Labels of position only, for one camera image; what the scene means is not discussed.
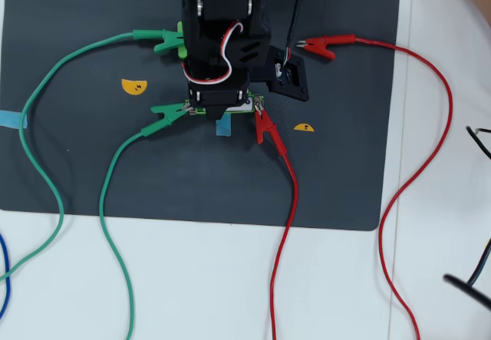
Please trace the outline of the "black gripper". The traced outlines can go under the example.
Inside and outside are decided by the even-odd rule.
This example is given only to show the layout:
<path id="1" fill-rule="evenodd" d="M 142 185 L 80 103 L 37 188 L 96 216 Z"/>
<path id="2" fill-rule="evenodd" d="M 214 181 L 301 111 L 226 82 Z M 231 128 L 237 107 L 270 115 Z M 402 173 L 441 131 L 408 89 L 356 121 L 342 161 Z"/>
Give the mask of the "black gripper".
<path id="1" fill-rule="evenodd" d="M 264 107 L 262 95 L 249 90 L 250 73 L 234 71 L 220 84 L 196 84 L 188 81 L 191 112 L 208 112 L 210 120 L 221 120 L 225 112 L 255 112 L 257 104 Z"/>

